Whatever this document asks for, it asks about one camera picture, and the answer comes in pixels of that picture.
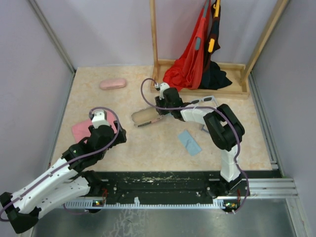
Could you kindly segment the flag print glasses case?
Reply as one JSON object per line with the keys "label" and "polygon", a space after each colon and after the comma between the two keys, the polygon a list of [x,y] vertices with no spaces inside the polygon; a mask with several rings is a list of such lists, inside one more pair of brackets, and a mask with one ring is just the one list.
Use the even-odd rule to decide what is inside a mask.
{"label": "flag print glasses case", "polygon": [[141,109],[131,115],[135,127],[150,125],[160,121],[162,118],[163,117],[153,107]]}

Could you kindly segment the light blue lens cloth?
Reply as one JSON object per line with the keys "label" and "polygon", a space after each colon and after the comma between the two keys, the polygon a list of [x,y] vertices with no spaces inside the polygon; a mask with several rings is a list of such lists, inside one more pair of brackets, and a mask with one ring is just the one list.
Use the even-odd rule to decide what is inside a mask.
{"label": "light blue lens cloth", "polygon": [[202,151],[202,148],[187,130],[180,133],[178,139],[191,156],[195,156]]}

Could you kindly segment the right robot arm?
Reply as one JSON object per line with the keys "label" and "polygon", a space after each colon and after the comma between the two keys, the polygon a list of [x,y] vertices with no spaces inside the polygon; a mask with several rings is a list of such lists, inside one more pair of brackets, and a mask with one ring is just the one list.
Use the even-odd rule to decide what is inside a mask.
{"label": "right robot arm", "polygon": [[214,96],[206,96],[191,102],[183,102],[176,88],[166,83],[158,88],[155,97],[160,115],[172,114],[175,119],[184,122],[196,122],[205,126],[217,148],[221,150],[221,191],[230,196],[238,190],[241,171],[237,167],[240,143],[245,129],[227,104],[210,109],[201,106],[201,102],[215,102]]}

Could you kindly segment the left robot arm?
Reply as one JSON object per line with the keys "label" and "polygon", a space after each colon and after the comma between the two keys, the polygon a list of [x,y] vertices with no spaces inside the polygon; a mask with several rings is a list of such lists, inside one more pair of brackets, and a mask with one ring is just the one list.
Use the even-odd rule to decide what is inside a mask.
{"label": "left robot arm", "polygon": [[0,203],[17,234],[36,225],[51,210],[78,197],[97,196],[103,182],[87,168],[100,161],[106,151],[127,141],[123,128],[90,126],[90,136],[71,145],[45,173],[14,193],[4,192]]}

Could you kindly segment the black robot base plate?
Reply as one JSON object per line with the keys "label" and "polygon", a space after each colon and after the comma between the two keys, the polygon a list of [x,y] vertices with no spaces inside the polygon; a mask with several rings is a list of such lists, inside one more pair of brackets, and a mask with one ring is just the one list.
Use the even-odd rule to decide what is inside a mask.
{"label": "black robot base plate", "polygon": [[218,197],[246,194],[246,181],[228,190],[219,171],[97,172],[102,180],[86,196],[106,199],[106,204],[143,205],[212,204]]}

